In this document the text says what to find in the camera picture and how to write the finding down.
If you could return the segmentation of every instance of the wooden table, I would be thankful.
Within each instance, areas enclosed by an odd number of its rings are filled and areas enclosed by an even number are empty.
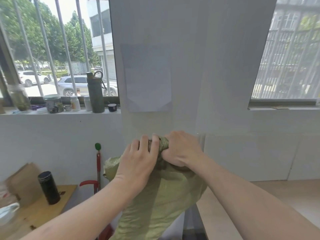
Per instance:
[[[263,181],[255,185],[293,207],[320,228],[320,180]],[[242,240],[238,230],[209,188],[197,202],[208,240]]]
[[[42,195],[36,202],[27,206],[21,207],[18,210],[18,218],[25,219],[31,228],[38,228],[61,214],[66,206],[77,185],[58,185],[61,199],[54,205],[49,205],[45,195]]]

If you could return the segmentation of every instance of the silver suv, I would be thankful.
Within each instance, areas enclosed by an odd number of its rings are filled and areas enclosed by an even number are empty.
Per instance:
[[[87,84],[87,76],[86,75],[76,75],[74,76],[75,86],[77,89],[80,89],[80,95],[88,95],[88,84]],[[58,88],[60,91],[60,94],[63,94],[63,96],[73,96],[73,86],[71,81],[71,76],[63,76],[60,81],[58,81]],[[101,88],[103,92],[103,96],[108,96],[108,91],[104,88]],[[117,87],[117,81],[111,81],[110,80],[110,96],[118,96],[118,87]]]

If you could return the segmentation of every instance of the glass jar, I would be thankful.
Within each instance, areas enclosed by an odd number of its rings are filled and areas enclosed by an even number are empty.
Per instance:
[[[43,96],[43,101],[49,113],[57,114],[63,112],[63,104],[59,94],[45,95]]]
[[[31,111],[31,104],[22,84],[7,85],[8,92],[14,106],[22,113],[29,113]]]

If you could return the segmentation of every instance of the right hand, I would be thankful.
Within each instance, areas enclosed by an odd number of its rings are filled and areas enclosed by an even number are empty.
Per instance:
[[[172,131],[165,137],[169,141],[169,148],[162,152],[162,158],[173,165],[190,168],[193,162],[204,155],[193,135],[184,131]]]

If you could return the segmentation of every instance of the window sill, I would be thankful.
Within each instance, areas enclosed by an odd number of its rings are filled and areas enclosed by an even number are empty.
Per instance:
[[[288,108],[288,109],[274,109],[271,107],[275,107],[275,106],[271,106],[271,105],[264,105],[264,106],[248,106],[248,108],[250,109],[250,111],[257,111],[257,110],[320,110],[320,107],[316,107],[313,105],[305,105],[305,106],[301,106],[301,105],[282,105],[279,107],[284,107],[284,108]]]
[[[37,113],[37,111],[35,110],[32,110],[31,112],[29,113],[21,113],[21,112],[18,112],[18,113],[14,113],[16,111],[18,111],[16,108],[14,107],[5,107],[4,108],[5,110],[5,114],[1,114],[1,115],[80,115],[80,114],[94,114],[92,111],[86,111],[85,108],[81,108],[81,110],[79,111],[64,111],[64,112],[61,112],[61,113],[49,113],[49,112],[46,112],[46,113]],[[105,111],[103,113],[100,113],[100,114],[121,114],[121,110],[120,108],[117,109],[117,111],[115,112],[110,112],[108,110],[108,108],[105,109]]]

